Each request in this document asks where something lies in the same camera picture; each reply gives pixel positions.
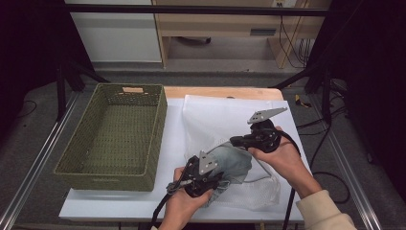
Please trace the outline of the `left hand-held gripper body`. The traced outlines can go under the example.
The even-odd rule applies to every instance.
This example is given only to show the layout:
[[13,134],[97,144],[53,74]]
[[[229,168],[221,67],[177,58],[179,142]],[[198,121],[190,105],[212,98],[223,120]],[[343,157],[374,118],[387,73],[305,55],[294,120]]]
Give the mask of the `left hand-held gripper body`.
[[184,174],[184,189],[191,197],[199,197],[211,189],[212,171],[217,167],[214,158],[201,151],[188,161]]

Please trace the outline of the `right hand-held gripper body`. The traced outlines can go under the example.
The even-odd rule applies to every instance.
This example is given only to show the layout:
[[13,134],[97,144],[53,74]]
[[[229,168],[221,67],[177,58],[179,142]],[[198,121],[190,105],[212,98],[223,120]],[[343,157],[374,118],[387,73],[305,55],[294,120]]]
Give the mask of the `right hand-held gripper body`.
[[247,136],[247,147],[256,148],[263,152],[276,150],[280,145],[282,135],[276,129],[271,118],[286,110],[286,107],[279,107],[256,111],[247,121],[251,129],[251,133]]

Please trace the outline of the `light blue denim garment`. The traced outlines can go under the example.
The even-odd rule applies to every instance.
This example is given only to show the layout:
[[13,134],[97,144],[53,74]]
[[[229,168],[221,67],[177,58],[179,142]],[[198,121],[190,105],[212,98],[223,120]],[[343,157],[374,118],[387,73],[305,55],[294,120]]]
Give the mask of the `light blue denim garment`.
[[[213,194],[205,204],[205,207],[209,207],[221,194],[227,191],[231,185],[242,184],[248,172],[252,169],[252,155],[247,150],[233,147],[230,143],[215,147],[210,150],[208,154],[212,156],[217,163],[217,167],[212,171],[212,175],[221,172],[224,172],[224,174],[221,180],[219,180],[217,189],[211,189],[213,190]],[[180,179],[171,182],[167,186],[167,193],[169,195],[173,195],[179,189],[184,188],[185,168],[181,173]]]

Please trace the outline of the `white mesh laundry bag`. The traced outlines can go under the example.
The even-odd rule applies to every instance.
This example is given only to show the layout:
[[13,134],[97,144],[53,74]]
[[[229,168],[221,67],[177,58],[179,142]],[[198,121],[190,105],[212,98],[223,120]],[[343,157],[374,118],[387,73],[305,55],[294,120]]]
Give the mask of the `white mesh laundry bag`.
[[[185,156],[190,158],[201,151],[208,153],[230,143],[233,136],[249,133],[247,121],[253,113],[272,107],[269,101],[187,95],[182,108],[186,129]],[[253,157],[251,163],[252,169],[244,182],[231,185],[212,204],[258,211],[279,203],[281,183],[276,172]]]

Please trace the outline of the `green woven basket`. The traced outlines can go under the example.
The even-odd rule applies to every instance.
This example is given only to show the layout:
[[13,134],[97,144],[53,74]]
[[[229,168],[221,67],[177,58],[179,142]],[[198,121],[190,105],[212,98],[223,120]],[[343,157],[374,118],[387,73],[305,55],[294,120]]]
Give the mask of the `green woven basket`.
[[152,191],[167,107],[161,84],[98,84],[54,174],[77,190]]

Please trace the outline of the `person's right hand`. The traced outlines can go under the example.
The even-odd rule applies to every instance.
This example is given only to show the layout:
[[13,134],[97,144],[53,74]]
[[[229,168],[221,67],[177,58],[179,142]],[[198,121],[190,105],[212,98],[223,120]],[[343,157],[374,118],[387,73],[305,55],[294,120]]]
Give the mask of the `person's right hand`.
[[279,175],[286,179],[296,190],[300,198],[310,196],[322,190],[314,179],[291,141],[281,138],[280,146],[270,153],[249,148],[248,151],[258,160],[269,164]]

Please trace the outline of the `person's left hand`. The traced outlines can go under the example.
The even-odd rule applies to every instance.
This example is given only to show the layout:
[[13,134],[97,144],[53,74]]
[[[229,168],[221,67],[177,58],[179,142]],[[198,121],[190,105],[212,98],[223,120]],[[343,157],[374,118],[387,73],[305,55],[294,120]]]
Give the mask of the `person's left hand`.
[[209,190],[199,197],[191,197],[184,188],[179,189],[167,201],[162,222],[174,221],[187,224],[193,214],[209,201],[212,194],[213,190]]

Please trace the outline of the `white board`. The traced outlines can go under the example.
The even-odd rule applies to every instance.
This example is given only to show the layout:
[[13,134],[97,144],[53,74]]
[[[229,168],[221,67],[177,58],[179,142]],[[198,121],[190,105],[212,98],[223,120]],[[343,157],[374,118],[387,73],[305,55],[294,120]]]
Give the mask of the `white board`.
[[[153,211],[164,197],[166,186],[172,181],[173,171],[186,164],[192,154],[188,151],[184,110],[195,107],[198,113],[212,110],[213,119],[222,122],[229,130],[229,137],[249,132],[247,120],[259,110],[281,108],[283,112],[271,119],[289,134],[296,143],[300,143],[289,105],[286,101],[263,101],[220,99],[188,96],[184,99],[170,99],[164,127],[161,152],[154,188],[151,192],[123,192],[76,190],[69,191],[59,216],[72,221],[146,221],[152,217]],[[259,206],[251,209],[242,206],[230,206],[221,201],[233,196],[237,187],[233,187],[220,195],[213,204],[201,208],[192,216],[193,222],[206,223],[258,223],[282,222],[290,196],[291,187],[285,179],[275,174],[280,183],[279,201],[272,203],[271,192],[257,185],[242,201],[255,199]]]

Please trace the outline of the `yellow and black floor object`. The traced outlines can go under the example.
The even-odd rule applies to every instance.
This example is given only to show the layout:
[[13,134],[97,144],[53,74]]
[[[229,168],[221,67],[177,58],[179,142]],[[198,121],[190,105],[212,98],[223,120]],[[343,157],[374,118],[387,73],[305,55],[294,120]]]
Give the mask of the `yellow and black floor object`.
[[296,104],[296,105],[299,105],[299,106],[306,107],[306,108],[312,107],[311,103],[305,103],[305,102],[303,102],[302,99],[301,99],[301,97],[300,97],[298,94],[295,95],[295,104]]

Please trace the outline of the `black metal stand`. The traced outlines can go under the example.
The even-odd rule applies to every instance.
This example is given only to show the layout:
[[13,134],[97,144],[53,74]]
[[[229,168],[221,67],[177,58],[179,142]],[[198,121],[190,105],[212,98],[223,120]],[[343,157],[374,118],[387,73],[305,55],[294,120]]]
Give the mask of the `black metal stand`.
[[57,117],[60,121],[67,111],[65,82],[68,82],[73,91],[81,92],[84,87],[84,81],[81,75],[87,76],[97,82],[107,82],[99,76],[94,70],[86,68],[75,61],[69,60],[61,62],[56,69],[56,90],[57,90]]
[[314,94],[319,87],[322,87],[322,118],[328,125],[330,125],[332,122],[329,102],[331,76],[330,64],[328,62],[317,61],[316,63],[307,65],[304,70],[295,74],[293,77],[273,85],[273,88],[284,89],[288,85],[301,80],[304,77],[308,77],[308,80],[304,86],[304,91],[306,94]]

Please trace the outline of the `black object under desk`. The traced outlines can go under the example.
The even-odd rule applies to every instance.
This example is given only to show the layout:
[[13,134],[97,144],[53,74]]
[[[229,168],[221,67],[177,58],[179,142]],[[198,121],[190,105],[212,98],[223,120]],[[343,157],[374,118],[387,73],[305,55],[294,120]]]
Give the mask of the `black object under desk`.
[[212,41],[211,37],[184,37],[184,36],[178,36],[176,39],[183,43],[183,44],[188,44],[188,45],[207,45],[210,44]]

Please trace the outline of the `light wooden desk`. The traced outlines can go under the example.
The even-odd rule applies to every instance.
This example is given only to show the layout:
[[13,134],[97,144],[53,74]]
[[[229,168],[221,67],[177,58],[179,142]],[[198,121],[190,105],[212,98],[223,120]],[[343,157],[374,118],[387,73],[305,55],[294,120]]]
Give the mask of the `light wooden desk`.
[[[151,0],[155,6],[221,6],[324,9],[332,0]],[[279,68],[299,39],[314,39],[324,22],[317,16],[166,14],[155,15],[158,35],[164,39],[184,37],[245,37],[262,36],[268,39]]]

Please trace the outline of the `dark curtain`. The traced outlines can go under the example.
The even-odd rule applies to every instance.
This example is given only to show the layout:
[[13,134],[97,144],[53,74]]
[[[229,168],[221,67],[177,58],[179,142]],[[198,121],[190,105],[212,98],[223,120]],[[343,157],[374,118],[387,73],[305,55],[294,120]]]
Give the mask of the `dark curtain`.
[[65,0],[0,0],[0,140],[26,94],[56,80],[58,55],[91,70]]
[[309,63],[335,34],[330,74],[346,82],[346,102],[367,146],[406,196],[406,0],[331,0]]

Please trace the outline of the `black horizontal bar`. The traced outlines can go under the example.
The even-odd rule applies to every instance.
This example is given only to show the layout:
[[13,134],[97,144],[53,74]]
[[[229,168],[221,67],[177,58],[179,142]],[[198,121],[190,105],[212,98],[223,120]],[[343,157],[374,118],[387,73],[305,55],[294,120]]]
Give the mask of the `black horizontal bar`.
[[148,6],[148,5],[96,5],[65,4],[69,12],[105,13],[169,13],[169,14],[224,14],[224,15],[282,15],[282,16],[327,16],[329,10],[219,7],[219,6]]

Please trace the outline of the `white cabinet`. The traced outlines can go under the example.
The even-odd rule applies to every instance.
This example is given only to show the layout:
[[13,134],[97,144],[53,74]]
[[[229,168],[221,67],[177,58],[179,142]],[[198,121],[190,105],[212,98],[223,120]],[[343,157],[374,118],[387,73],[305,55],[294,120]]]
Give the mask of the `white cabinet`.
[[72,12],[92,62],[161,62],[151,13]]

